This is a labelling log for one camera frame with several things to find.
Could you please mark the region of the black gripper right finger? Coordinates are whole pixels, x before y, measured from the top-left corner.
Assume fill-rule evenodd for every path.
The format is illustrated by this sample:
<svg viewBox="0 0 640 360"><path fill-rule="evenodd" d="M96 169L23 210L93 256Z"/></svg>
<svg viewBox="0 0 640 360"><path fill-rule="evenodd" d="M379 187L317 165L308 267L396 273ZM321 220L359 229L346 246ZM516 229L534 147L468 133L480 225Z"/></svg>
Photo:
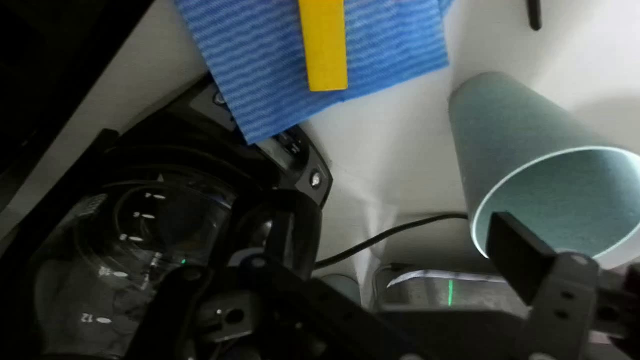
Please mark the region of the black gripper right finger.
<svg viewBox="0 0 640 360"><path fill-rule="evenodd" d="M582 360L597 312L601 267L585 255L557 255L511 212L492 217L487 253L530 306L511 357Z"/></svg>

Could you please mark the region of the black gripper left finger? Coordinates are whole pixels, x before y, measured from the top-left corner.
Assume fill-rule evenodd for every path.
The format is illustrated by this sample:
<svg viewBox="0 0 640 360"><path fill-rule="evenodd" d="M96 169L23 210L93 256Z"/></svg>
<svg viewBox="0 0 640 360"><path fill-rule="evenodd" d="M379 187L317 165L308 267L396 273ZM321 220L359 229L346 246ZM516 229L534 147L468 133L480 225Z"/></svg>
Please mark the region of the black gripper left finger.
<svg viewBox="0 0 640 360"><path fill-rule="evenodd" d="M172 270L126 352L126 360L185 360L195 315L212 283L204 267L180 267Z"/></svg>

